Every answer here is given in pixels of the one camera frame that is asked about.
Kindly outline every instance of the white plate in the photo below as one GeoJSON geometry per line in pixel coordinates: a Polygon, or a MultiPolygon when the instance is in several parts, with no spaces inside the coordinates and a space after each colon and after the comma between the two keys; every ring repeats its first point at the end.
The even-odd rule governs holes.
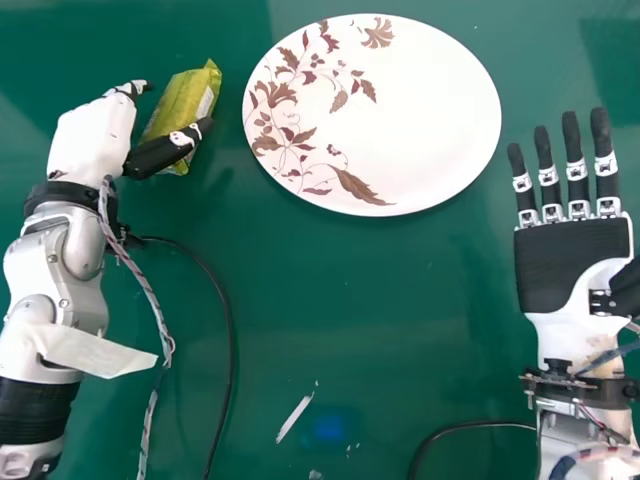
{"type": "Polygon", "coordinates": [[[290,192],[382,217],[467,187],[500,136],[498,93],[478,59],[433,27],[390,15],[331,18],[292,33],[255,68],[247,140],[290,192]]]}

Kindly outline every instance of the paper tag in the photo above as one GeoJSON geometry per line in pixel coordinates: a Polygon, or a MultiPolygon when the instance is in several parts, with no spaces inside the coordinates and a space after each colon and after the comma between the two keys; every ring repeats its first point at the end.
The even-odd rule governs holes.
{"type": "Polygon", "coordinates": [[[157,355],[63,325],[24,323],[20,329],[45,360],[96,377],[109,379],[146,370],[158,359],[157,355]]]}
{"type": "Polygon", "coordinates": [[[214,97],[215,95],[213,94],[213,90],[211,90],[211,87],[207,85],[207,88],[205,89],[204,94],[200,99],[198,110],[196,110],[196,119],[200,120],[201,118],[207,116],[207,114],[209,113],[209,107],[211,106],[214,97]]]}

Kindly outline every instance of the wire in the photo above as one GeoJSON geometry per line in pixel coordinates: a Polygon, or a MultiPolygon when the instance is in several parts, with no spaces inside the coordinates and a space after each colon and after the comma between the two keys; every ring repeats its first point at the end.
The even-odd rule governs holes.
{"type": "Polygon", "coordinates": [[[164,374],[167,370],[171,368],[171,357],[173,352],[176,349],[176,342],[173,340],[171,335],[169,334],[169,330],[164,321],[164,315],[162,314],[162,309],[160,308],[160,303],[158,302],[158,298],[156,297],[153,289],[151,288],[151,284],[147,280],[147,277],[142,273],[142,270],[138,267],[136,262],[129,256],[124,246],[118,241],[117,237],[113,233],[111,226],[109,225],[109,215],[108,215],[108,202],[109,197],[113,195],[113,191],[111,190],[111,175],[106,175],[100,184],[99,196],[98,196],[98,220],[100,224],[100,229],[104,234],[107,243],[111,246],[117,258],[122,260],[122,262],[127,266],[127,268],[133,273],[133,276],[136,277],[136,280],[142,287],[147,300],[149,300],[149,304],[151,305],[151,309],[153,310],[153,314],[156,317],[156,324],[158,326],[158,332],[160,334],[160,342],[162,343],[162,352],[164,354],[164,363],[162,364],[162,369],[158,378],[156,379],[156,383],[151,390],[151,395],[149,396],[149,403],[147,404],[147,409],[144,413],[144,421],[142,426],[142,438],[140,439],[140,454],[138,457],[138,473],[136,475],[137,480],[144,480],[147,476],[147,464],[149,462],[149,438],[151,437],[151,425],[153,422],[153,412],[156,408],[156,403],[158,401],[158,391],[160,389],[160,385],[162,384],[162,379],[164,378],[164,374]]]}
{"type": "Polygon", "coordinates": [[[218,420],[218,426],[216,428],[216,433],[213,437],[213,442],[211,443],[211,448],[209,449],[209,455],[207,457],[207,463],[205,465],[204,473],[202,476],[203,480],[208,480],[209,474],[211,473],[211,467],[213,465],[213,459],[216,454],[216,450],[218,449],[218,445],[220,444],[220,439],[222,438],[222,433],[224,432],[225,425],[229,419],[229,411],[231,407],[231,397],[233,395],[233,390],[235,387],[235,376],[236,376],[236,339],[235,339],[235,329],[233,325],[233,316],[231,315],[231,307],[229,303],[229,299],[222,289],[220,282],[217,277],[209,268],[209,266],[192,250],[185,247],[181,243],[178,243],[174,240],[169,240],[163,237],[156,236],[143,236],[138,237],[142,242],[149,243],[161,243],[164,245],[168,245],[170,247],[175,248],[180,251],[184,255],[190,257],[194,262],[196,262],[207,274],[211,283],[213,283],[214,287],[218,292],[218,296],[220,297],[220,302],[222,303],[222,309],[224,311],[224,318],[227,324],[227,340],[229,344],[229,371],[228,371],[228,381],[227,387],[224,393],[224,400],[222,402],[222,409],[220,410],[220,417],[218,420]]]}
{"type": "Polygon", "coordinates": [[[600,420],[598,420],[595,415],[593,413],[591,413],[591,411],[585,407],[584,405],[581,404],[576,404],[578,406],[578,408],[580,409],[580,411],[582,411],[582,413],[584,413],[584,415],[587,417],[587,420],[589,420],[591,423],[594,423],[600,430],[604,430],[607,426],[602,423],[600,420]]]}
{"type": "Polygon", "coordinates": [[[424,458],[425,454],[429,447],[433,445],[433,443],[439,438],[453,432],[457,432],[460,430],[468,430],[472,428],[485,428],[485,427],[515,427],[515,428],[524,428],[526,430],[533,430],[534,432],[537,430],[536,427],[532,425],[528,425],[526,423],[521,422],[511,422],[511,421],[480,421],[480,422],[467,422],[467,423],[459,423],[456,425],[450,425],[448,427],[443,427],[439,430],[436,430],[427,438],[425,438],[411,458],[411,463],[409,464],[409,471],[407,472],[407,480],[415,480],[418,473],[418,468],[420,467],[420,463],[424,458]]]}
{"type": "Polygon", "coordinates": [[[585,373],[589,373],[590,371],[598,368],[599,366],[610,362],[614,358],[624,357],[628,353],[631,353],[634,350],[638,350],[638,349],[640,349],[640,340],[636,340],[622,347],[612,348],[611,350],[605,350],[593,362],[591,362],[589,365],[584,367],[582,370],[576,372],[573,376],[581,377],[585,373]]]}
{"type": "Polygon", "coordinates": [[[631,443],[627,437],[615,431],[614,429],[609,428],[604,422],[598,420],[587,407],[580,403],[576,405],[578,406],[578,409],[585,415],[585,417],[587,417],[587,420],[596,425],[600,432],[602,432],[602,434],[607,437],[607,439],[609,440],[609,444],[611,444],[611,440],[615,440],[621,445],[629,445],[631,443]]]}
{"type": "Polygon", "coordinates": [[[640,450],[629,446],[585,448],[561,457],[551,470],[549,480],[564,480],[569,470],[578,463],[593,462],[607,458],[637,459],[639,457],[640,450]]]}

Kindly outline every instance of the leaf pattern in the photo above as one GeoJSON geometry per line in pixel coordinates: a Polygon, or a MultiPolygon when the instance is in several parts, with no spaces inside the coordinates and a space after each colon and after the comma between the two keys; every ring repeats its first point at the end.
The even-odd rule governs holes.
{"type": "Polygon", "coordinates": [[[382,19],[375,17],[376,28],[365,28],[364,31],[369,38],[362,42],[362,45],[369,48],[385,48],[391,45],[393,32],[391,31],[391,20],[385,19],[382,25],[382,19]]]}
{"type": "Polygon", "coordinates": [[[302,85],[309,85],[310,83],[313,83],[316,81],[316,77],[315,74],[313,72],[310,72],[308,70],[302,72],[304,74],[304,83],[302,85]]]}
{"type": "Polygon", "coordinates": [[[314,195],[326,195],[331,191],[331,189],[321,190],[320,188],[305,188],[302,191],[307,193],[313,193],[314,195]]]}
{"type": "Polygon", "coordinates": [[[338,46],[338,43],[340,43],[338,40],[336,40],[335,38],[333,38],[331,35],[329,35],[328,33],[325,33],[324,35],[320,35],[322,37],[322,39],[327,42],[327,54],[333,52],[334,50],[338,50],[340,47],[338,46]]]}
{"type": "Polygon", "coordinates": [[[362,92],[373,100],[373,103],[378,103],[376,100],[376,89],[373,88],[371,82],[368,80],[360,80],[360,83],[362,84],[362,92]]]}
{"type": "Polygon", "coordinates": [[[336,95],[336,98],[333,99],[333,105],[331,105],[331,110],[329,110],[329,113],[337,112],[338,110],[340,110],[342,107],[344,107],[344,104],[347,103],[347,100],[349,100],[349,95],[347,95],[347,92],[345,92],[344,90],[340,90],[338,92],[338,95],[336,95]]]}
{"type": "Polygon", "coordinates": [[[280,130],[283,131],[284,136],[287,138],[288,142],[291,142],[291,140],[293,140],[293,136],[295,134],[293,133],[293,131],[290,128],[282,127],[280,130]]]}
{"type": "Polygon", "coordinates": [[[276,77],[278,75],[280,75],[281,73],[293,73],[293,72],[290,69],[288,69],[287,67],[280,66],[280,67],[276,68],[276,77]]]}
{"type": "MultiPolygon", "coordinates": [[[[391,40],[394,38],[393,32],[391,31],[391,21],[388,19],[383,21],[381,17],[375,17],[374,20],[376,22],[375,27],[365,28],[364,32],[355,25],[353,21],[352,26],[355,25],[355,28],[357,28],[360,34],[367,35],[368,38],[361,42],[362,45],[372,49],[385,48],[391,44],[391,40]]],[[[317,132],[317,127],[304,130],[305,126],[308,125],[302,122],[300,114],[296,113],[292,106],[289,106],[288,109],[285,106],[283,107],[284,110],[276,110],[285,102],[292,102],[293,105],[298,104],[296,90],[291,87],[293,82],[298,78],[303,78],[302,86],[310,85],[320,77],[322,77],[323,82],[320,83],[318,88],[322,87],[328,90],[324,79],[333,85],[333,89],[337,93],[335,93],[331,104],[330,114],[338,112],[346,105],[349,96],[355,95],[358,92],[362,92],[369,97],[371,101],[377,103],[376,89],[371,81],[362,78],[365,75],[363,70],[352,70],[347,65],[348,62],[336,60],[333,56],[329,56],[335,50],[340,50],[340,41],[330,33],[329,21],[322,20],[318,22],[318,27],[320,30],[319,38],[324,43],[314,42],[312,44],[309,41],[308,30],[305,30],[301,36],[303,50],[300,48],[300,44],[297,44],[297,47],[294,46],[293,48],[278,47],[277,50],[282,55],[282,60],[276,62],[279,63],[279,65],[274,66],[275,70],[270,66],[265,66],[269,71],[269,79],[267,79],[267,81],[257,81],[253,90],[249,91],[249,99],[253,105],[253,110],[245,120],[245,125],[247,121],[253,119],[254,125],[261,129],[260,136],[254,139],[251,148],[256,157],[268,156],[268,158],[277,165],[277,168],[273,164],[271,165],[271,169],[275,170],[274,175],[280,174],[280,177],[286,178],[288,182],[293,183],[292,186],[294,188],[298,188],[298,192],[320,196],[328,195],[336,188],[335,183],[330,186],[329,182],[336,182],[337,180],[342,189],[349,192],[358,200],[376,206],[393,205],[380,199],[378,194],[373,192],[367,183],[350,173],[348,171],[349,159],[347,155],[333,145],[329,144],[327,147],[330,155],[329,158],[335,158],[332,162],[339,162],[340,167],[325,163],[327,161],[327,154],[322,151],[309,153],[316,150],[315,146],[307,142],[314,137],[317,132]],[[323,49],[324,45],[327,46],[326,54],[324,51],[321,52],[319,50],[323,49]],[[308,65],[308,69],[300,71],[303,62],[304,66],[308,65]],[[278,80],[278,77],[282,74],[289,74],[288,77],[284,77],[287,78],[287,82],[278,80]],[[345,80],[348,78],[353,81],[351,88],[345,83],[345,80]],[[258,110],[261,102],[267,103],[271,110],[271,115],[258,110]],[[280,118],[279,116],[288,118],[288,126],[280,127],[276,125],[271,116],[274,116],[274,118],[280,118]],[[271,136],[270,134],[272,134],[272,132],[277,133],[277,135],[271,136]],[[275,152],[277,150],[280,151],[269,155],[269,152],[275,152]],[[331,170],[325,167],[323,170],[311,171],[319,165],[326,165],[330,167],[331,170]],[[314,186],[305,188],[304,183],[307,176],[310,177],[309,180],[311,180],[311,178],[315,179],[314,186]]]]}
{"type": "Polygon", "coordinates": [[[278,48],[278,51],[282,54],[282,58],[284,59],[285,62],[287,62],[287,65],[289,65],[289,68],[291,68],[291,70],[294,70],[294,71],[297,70],[297,68],[300,66],[298,57],[296,57],[295,54],[288,48],[280,47],[278,48]]]}
{"type": "Polygon", "coordinates": [[[346,170],[340,170],[339,168],[334,167],[333,165],[329,165],[336,175],[338,176],[338,181],[342,188],[344,188],[351,195],[356,197],[358,200],[362,200],[364,202],[370,203],[372,205],[384,206],[384,205],[393,205],[392,203],[387,203],[384,200],[377,198],[378,194],[372,192],[369,188],[369,185],[364,183],[354,174],[347,172],[346,170]]]}
{"type": "Polygon", "coordinates": [[[316,133],[317,128],[312,128],[311,130],[307,130],[306,132],[300,132],[298,135],[293,137],[291,140],[292,143],[302,143],[309,140],[313,137],[313,134],[316,133]]]}
{"type": "Polygon", "coordinates": [[[275,138],[264,134],[256,138],[251,144],[251,150],[253,150],[256,157],[264,156],[264,153],[260,150],[278,150],[279,148],[282,148],[282,145],[275,138]]]}
{"type": "Polygon", "coordinates": [[[269,108],[274,109],[282,102],[287,100],[298,104],[298,99],[296,98],[295,90],[291,90],[289,88],[288,83],[281,83],[279,86],[275,84],[275,82],[269,82],[269,87],[267,87],[263,82],[258,81],[256,83],[255,90],[262,90],[267,97],[267,105],[269,108]]]}

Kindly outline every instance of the black cable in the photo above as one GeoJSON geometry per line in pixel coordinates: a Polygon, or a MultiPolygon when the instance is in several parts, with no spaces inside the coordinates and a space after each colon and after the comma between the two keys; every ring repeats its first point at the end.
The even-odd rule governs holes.
{"type": "Polygon", "coordinates": [[[458,423],[456,425],[450,425],[448,427],[443,427],[439,430],[436,430],[427,438],[425,438],[418,448],[416,448],[413,457],[411,458],[411,463],[409,464],[409,471],[407,472],[407,480],[416,480],[418,468],[420,467],[420,463],[427,453],[427,449],[433,445],[433,443],[439,438],[445,436],[448,433],[457,432],[458,430],[467,430],[471,428],[483,428],[483,427],[516,427],[516,428],[524,428],[527,430],[533,430],[534,432],[537,430],[536,427],[532,425],[527,425],[526,423],[521,422],[511,422],[511,421],[482,421],[482,422],[466,422],[466,423],[458,423]]]}
{"type": "Polygon", "coordinates": [[[220,418],[218,420],[218,427],[216,429],[215,436],[213,437],[213,442],[211,443],[211,448],[209,449],[209,455],[207,457],[207,463],[204,469],[204,474],[202,476],[203,480],[209,479],[209,474],[211,473],[211,466],[213,465],[213,458],[215,457],[216,450],[218,449],[218,445],[220,444],[220,439],[222,438],[222,432],[224,431],[224,427],[227,424],[227,420],[229,418],[229,410],[231,407],[231,396],[233,394],[233,389],[235,386],[235,373],[236,373],[236,339],[235,339],[235,330],[233,328],[233,317],[231,315],[231,307],[229,304],[229,299],[222,289],[220,282],[216,278],[215,274],[209,268],[209,266],[202,260],[198,255],[196,255],[193,251],[182,245],[181,243],[176,242],[175,240],[169,240],[168,238],[156,237],[156,236],[144,236],[144,237],[135,237],[134,235],[129,234],[129,237],[134,237],[134,239],[142,240],[143,244],[146,242],[156,242],[163,243],[165,245],[169,245],[170,247],[175,248],[176,250],[182,252],[186,256],[190,257],[194,262],[196,262],[207,274],[211,283],[216,287],[218,291],[218,296],[220,297],[220,301],[222,302],[222,309],[224,310],[224,318],[227,324],[227,340],[229,343],[229,378],[227,382],[227,388],[224,393],[224,401],[222,403],[222,409],[220,411],[220,418]]]}

